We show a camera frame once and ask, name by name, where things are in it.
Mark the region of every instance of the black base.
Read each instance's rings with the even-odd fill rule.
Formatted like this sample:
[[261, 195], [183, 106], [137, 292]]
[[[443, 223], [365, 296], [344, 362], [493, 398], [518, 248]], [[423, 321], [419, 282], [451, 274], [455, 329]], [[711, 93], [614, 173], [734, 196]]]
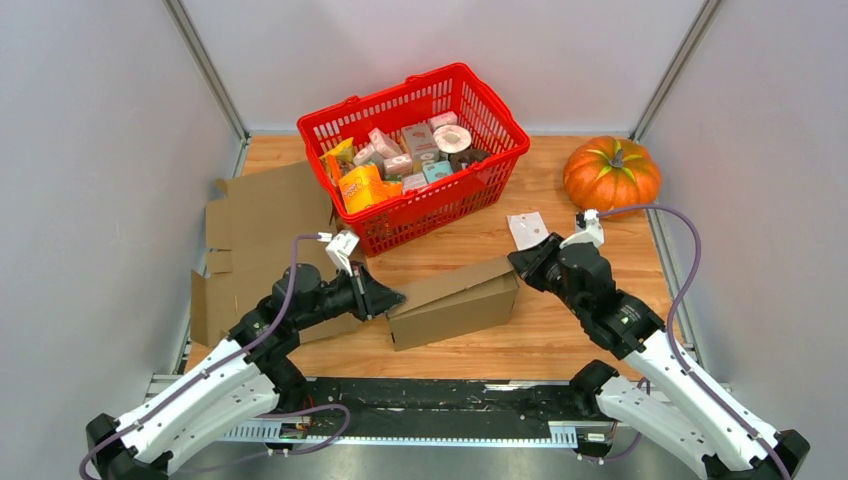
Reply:
[[[117, 427], [115, 419], [105, 413], [88, 422], [85, 427], [88, 448], [114, 435]], [[156, 465], [150, 465], [133, 458], [135, 454], [124, 446], [124, 442], [117, 440], [95, 456], [94, 467], [102, 480], [167, 480], [165, 469], [170, 458], [163, 455]]]
[[[810, 453], [810, 442], [795, 430], [785, 430], [778, 434], [774, 451], [783, 461], [783, 465], [786, 466], [792, 478], [795, 478], [798, 470], [801, 469], [801, 464]], [[782, 480], [780, 470], [777, 469], [771, 457], [754, 463], [751, 470], [731, 472], [718, 458], [714, 456], [704, 458], [710, 480]]]

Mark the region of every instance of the pumpkin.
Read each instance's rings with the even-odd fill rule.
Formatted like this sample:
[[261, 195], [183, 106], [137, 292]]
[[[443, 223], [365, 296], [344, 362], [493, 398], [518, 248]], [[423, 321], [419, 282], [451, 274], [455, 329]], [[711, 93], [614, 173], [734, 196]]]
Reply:
[[604, 212], [653, 202], [662, 175], [645, 147], [627, 139], [596, 137], [568, 157], [562, 182], [577, 208]]

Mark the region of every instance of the red plastic basket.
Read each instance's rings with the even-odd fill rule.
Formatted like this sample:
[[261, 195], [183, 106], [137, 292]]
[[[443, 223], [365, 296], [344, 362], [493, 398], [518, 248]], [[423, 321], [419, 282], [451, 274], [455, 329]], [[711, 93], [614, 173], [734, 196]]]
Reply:
[[[473, 137], [473, 148], [492, 154], [483, 163], [349, 214], [337, 188], [325, 174], [320, 156], [345, 138], [357, 150], [374, 127], [400, 142], [400, 129], [452, 110]], [[518, 157], [530, 138], [495, 92], [462, 63], [454, 63], [403, 84], [302, 117], [297, 128], [306, 156], [339, 216], [359, 236], [365, 254], [376, 255], [498, 201]]]

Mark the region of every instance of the white panel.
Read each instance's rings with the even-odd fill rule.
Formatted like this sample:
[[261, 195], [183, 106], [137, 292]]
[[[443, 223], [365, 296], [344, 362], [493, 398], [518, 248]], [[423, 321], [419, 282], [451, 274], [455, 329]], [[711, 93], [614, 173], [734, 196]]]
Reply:
[[161, 2], [2, 2], [0, 65], [0, 477], [70, 479], [175, 358], [238, 145]]
[[185, 0], [251, 130], [453, 62], [533, 132], [629, 131], [701, 0]]
[[[805, 479], [844, 478], [848, 4], [725, 2], [647, 146], [660, 201], [704, 241], [691, 301], [708, 369], [812, 444]], [[686, 269], [692, 240], [672, 219]]]

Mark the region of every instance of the box flap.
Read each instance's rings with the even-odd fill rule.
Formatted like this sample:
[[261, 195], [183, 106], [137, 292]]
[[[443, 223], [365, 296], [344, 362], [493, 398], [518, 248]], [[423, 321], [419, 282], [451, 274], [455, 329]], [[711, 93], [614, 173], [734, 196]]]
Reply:
[[206, 331], [206, 279], [203, 275], [191, 271], [191, 307], [189, 309], [191, 319], [191, 338], [204, 345], [209, 343], [209, 335]]
[[[497, 257], [410, 283], [400, 289], [406, 294], [406, 303], [390, 311], [389, 318], [397, 318], [412, 310], [421, 309], [439, 299], [463, 292], [510, 272], [513, 272], [513, 268], [509, 260], [506, 257]], [[497, 289], [499, 285], [502, 285], [502, 281], [491, 282], [490, 285]], [[487, 295], [491, 292], [481, 291], [480, 293]]]
[[[192, 275], [192, 339], [213, 346], [257, 302], [289, 266], [291, 244], [303, 233], [331, 232], [332, 200], [306, 162], [262, 173], [219, 180], [226, 197], [206, 209], [209, 278]], [[298, 261], [315, 265], [323, 279], [335, 276], [335, 266], [315, 241], [299, 244]], [[355, 252], [352, 259], [359, 259]], [[301, 341], [348, 332], [359, 325], [342, 315], [301, 332]]]
[[209, 273], [229, 273], [233, 271], [233, 259], [228, 250], [218, 250], [206, 254], [206, 270]]
[[206, 246], [229, 250], [230, 241], [230, 208], [226, 198], [212, 200], [206, 204]]

